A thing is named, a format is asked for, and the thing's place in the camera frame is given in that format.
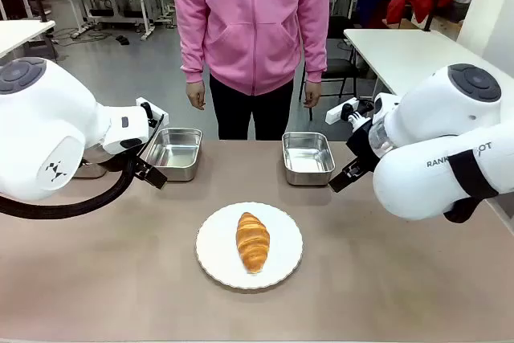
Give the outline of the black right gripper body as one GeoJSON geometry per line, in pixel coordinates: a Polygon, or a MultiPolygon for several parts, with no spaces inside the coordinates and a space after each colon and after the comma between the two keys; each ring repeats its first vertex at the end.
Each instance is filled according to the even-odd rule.
{"type": "Polygon", "coordinates": [[[373,151],[369,143],[369,131],[373,123],[370,118],[365,118],[354,129],[346,145],[352,151],[355,158],[349,164],[351,169],[359,171],[374,171],[380,158],[373,151]]]}

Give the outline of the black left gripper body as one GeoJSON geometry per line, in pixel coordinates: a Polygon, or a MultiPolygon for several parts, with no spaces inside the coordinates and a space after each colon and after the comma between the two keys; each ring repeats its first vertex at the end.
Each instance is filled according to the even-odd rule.
{"type": "Polygon", "coordinates": [[[110,156],[103,167],[121,171],[129,166],[135,177],[164,177],[142,157],[164,123],[163,112],[116,112],[103,139],[103,151],[110,156]]]}

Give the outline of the person left hand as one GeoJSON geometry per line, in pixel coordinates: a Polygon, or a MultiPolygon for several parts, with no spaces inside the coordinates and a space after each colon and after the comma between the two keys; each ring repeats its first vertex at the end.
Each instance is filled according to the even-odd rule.
{"type": "Polygon", "coordinates": [[[322,83],[306,81],[304,85],[304,107],[314,108],[317,106],[322,92],[322,83]]]}

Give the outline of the person right hand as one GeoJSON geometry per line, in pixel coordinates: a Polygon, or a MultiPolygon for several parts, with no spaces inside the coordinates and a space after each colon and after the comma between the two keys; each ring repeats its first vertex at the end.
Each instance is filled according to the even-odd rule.
{"type": "Polygon", "coordinates": [[[198,110],[205,108],[205,92],[206,89],[203,81],[186,84],[186,95],[190,104],[198,110]]]}

